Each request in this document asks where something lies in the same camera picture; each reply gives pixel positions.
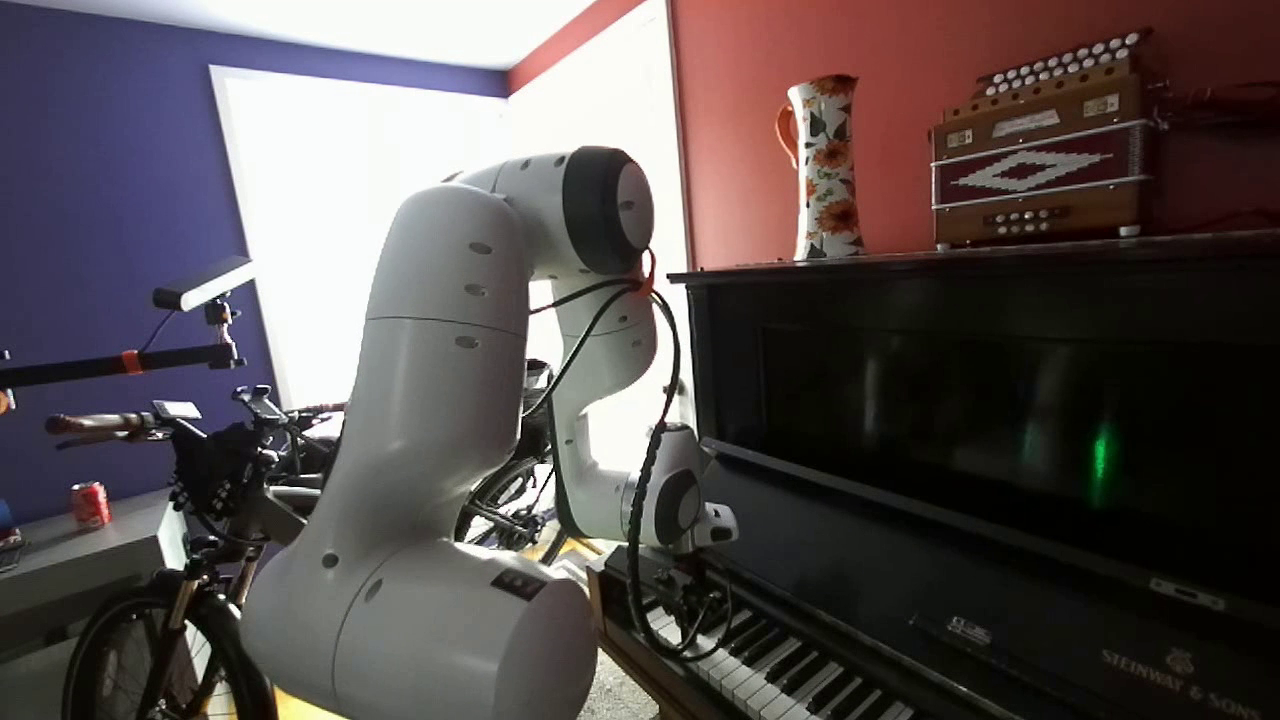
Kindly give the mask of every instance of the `bicycle wheel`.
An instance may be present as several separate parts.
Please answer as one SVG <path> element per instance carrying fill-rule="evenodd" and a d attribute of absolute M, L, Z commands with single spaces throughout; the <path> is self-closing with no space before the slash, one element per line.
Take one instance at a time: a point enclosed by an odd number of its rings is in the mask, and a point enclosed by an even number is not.
<path fill-rule="evenodd" d="M 234 615 L 197 597 L 161 704 L 145 704 L 174 578 L 108 599 L 80 630 L 64 674 L 64 720 L 271 720 L 274 698 L 238 647 Z"/>

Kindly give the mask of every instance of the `bicycle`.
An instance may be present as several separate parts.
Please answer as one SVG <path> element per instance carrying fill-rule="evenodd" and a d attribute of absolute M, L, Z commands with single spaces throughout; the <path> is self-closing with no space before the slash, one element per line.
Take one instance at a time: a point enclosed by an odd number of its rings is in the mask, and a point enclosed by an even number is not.
<path fill-rule="evenodd" d="M 248 714 L 274 694 L 238 645 L 238 603 L 271 543 L 287 543 L 319 499 L 336 440 L 313 440 L 326 413 L 281 413 L 269 389 L 234 389 L 252 423 L 201 431 L 192 404 L 150 413 L 52 416 L 64 446 L 166 440 L 171 507 L 201 523 L 189 563 L 94 608 L 64 674 L 64 720 Z"/>

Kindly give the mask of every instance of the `blue wall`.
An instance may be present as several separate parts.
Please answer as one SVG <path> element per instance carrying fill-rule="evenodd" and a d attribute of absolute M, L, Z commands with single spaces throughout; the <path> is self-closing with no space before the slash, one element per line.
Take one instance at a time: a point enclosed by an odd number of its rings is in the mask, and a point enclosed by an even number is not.
<path fill-rule="evenodd" d="M 156 285 L 244 255 L 209 62 L 505 94 L 501 71 L 0 3 L 0 348 L 12 367 L 145 345 Z M 54 453 L 40 423 L 150 397 L 238 418 L 227 390 L 271 367 L 252 289 L 234 308 L 248 367 L 22 389 L 0 418 L 0 495 L 35 520 L 68 510 L 70 481 L 94 474 L 112 495 L 165 488 L 166 446 Z M 150 348 L 205 340 L 201 314 L 171 314 Z"/>

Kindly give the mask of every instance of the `accordion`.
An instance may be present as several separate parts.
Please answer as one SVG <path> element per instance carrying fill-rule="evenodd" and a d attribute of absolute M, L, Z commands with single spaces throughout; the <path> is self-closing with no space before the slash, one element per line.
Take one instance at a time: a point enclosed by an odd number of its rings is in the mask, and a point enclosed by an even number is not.
<path fill-rule="evenodd" d="M 1142 223 L 1152 117 L 1147 30 L 979 74 L 932 126 L 938 248 L 1129 234 Z"/>

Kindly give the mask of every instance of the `green light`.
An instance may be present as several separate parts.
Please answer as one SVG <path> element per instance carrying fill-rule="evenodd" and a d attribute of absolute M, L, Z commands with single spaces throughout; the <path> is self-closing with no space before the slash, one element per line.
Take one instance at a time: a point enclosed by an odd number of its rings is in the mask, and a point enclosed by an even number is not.
<path fill-rule="evenodd" d="M 1116 488 L 1116 426 L 1105 418 L 1092 434 L 1092 474 L 1088 474 L 1088 503 L 1105 507 L 1112 499 Z"/>

